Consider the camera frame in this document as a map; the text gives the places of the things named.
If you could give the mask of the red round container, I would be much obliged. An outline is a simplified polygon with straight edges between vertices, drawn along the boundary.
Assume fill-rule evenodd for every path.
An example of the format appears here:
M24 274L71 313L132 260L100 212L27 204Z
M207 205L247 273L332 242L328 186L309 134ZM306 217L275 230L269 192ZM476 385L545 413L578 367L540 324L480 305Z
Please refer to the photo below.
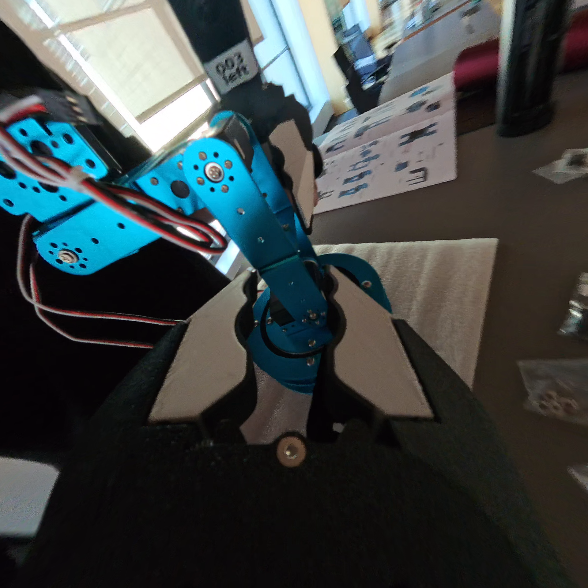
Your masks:
M496 86L499 41L489 40L462 51L453 67L457 92L474 92ZM587 10L575 12L563 43L559 73L587 68Z

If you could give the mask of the pile of small screw bags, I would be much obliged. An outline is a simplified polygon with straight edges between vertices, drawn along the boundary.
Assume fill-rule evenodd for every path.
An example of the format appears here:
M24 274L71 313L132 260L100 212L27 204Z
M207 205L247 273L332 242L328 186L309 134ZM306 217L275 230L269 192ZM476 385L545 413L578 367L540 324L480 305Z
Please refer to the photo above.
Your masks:
M557 333L587 343L587 272L577 279ZM587 427L586 357L525 359L518 361L518 369L527 393L527 410Z

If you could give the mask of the clear bag of black parts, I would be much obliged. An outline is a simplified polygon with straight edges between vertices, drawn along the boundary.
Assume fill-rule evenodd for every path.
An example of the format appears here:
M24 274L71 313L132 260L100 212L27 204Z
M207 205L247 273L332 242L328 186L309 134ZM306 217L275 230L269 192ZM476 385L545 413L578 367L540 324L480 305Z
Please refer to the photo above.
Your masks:
M560 159L533 170L541 178L563 185L577 179L587 179L587 148L567 149Z

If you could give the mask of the blue toy robot arm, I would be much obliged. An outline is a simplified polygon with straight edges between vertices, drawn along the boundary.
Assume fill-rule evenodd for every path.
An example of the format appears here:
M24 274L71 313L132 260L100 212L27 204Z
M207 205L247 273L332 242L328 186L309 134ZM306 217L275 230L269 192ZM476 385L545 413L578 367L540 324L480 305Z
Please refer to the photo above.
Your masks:
M19 238L17 277L45 313L174 326L179 320L91 313L44 304L29 263L37 257L72 276L90 276L137 254L156 240L205 260L235 244L266 284L253 305L247 339L252 360L283 386L312 394L324 351L334 338L329 309L334 266L392 313L377 271L351 254L318 255L252 127L238 113L212 119L211 133L161 161L145 163L135 180L98 177L106 163L74 128L50 120L48 105L30 96L1 112L1 207L38 223Z

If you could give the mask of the bright window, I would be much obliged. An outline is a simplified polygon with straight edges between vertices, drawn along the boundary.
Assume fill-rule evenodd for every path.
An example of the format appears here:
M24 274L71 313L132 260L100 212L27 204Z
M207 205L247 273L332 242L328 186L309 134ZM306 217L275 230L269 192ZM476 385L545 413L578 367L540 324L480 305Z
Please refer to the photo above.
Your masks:
M24 75L29 59L147 152L202 131L219 101L169 1L1 1L1 62Z

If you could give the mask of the white foam sheet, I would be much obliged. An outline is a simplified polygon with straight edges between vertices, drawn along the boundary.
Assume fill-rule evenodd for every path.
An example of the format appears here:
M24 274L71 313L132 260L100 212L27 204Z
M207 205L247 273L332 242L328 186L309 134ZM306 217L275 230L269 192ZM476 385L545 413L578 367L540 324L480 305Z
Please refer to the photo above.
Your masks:
M378 273L393 314L472 387L499 240L475 238L315 245Z

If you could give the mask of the black cylindrical tube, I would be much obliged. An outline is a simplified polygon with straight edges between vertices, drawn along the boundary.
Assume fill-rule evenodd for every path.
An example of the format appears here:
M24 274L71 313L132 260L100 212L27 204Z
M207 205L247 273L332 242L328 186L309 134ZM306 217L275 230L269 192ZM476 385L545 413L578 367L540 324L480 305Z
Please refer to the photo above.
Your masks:
M496 95L498 136L514 138L553 119L552 94L570 1L504 1Z

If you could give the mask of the printed instruction sheet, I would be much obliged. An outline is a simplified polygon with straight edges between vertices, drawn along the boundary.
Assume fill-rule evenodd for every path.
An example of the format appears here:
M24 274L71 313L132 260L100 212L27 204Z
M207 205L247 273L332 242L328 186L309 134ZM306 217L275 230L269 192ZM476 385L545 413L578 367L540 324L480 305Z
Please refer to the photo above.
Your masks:
M448 73L335 127L319 145L315 214L455 180L455 110Z

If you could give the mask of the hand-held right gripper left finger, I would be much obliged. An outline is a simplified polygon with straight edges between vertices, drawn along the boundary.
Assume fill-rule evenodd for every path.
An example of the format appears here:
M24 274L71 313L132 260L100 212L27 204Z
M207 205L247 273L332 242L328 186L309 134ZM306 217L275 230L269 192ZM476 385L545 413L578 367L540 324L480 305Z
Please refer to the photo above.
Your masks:
M244 423L257 388L247 344L254 329L258 274L245 270L188 320L150 423Z

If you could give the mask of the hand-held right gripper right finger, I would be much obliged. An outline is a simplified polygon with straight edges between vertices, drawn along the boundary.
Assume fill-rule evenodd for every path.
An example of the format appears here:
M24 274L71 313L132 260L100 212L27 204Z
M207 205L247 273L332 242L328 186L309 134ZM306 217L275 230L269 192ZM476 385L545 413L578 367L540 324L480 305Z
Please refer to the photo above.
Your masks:
M329 309L334 338L324 351L324 398L333 419L433 419L391 312L334 266Z

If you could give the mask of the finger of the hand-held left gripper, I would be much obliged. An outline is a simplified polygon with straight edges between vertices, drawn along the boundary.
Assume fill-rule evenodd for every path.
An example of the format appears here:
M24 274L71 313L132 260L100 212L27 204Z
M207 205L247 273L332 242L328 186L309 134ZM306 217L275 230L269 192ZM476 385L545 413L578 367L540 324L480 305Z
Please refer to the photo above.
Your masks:
M318 195L313 151L305 147L293 119L278 124L269 136L269 145L283 158L283 171L291 181L293 203L300 220L312 220Z

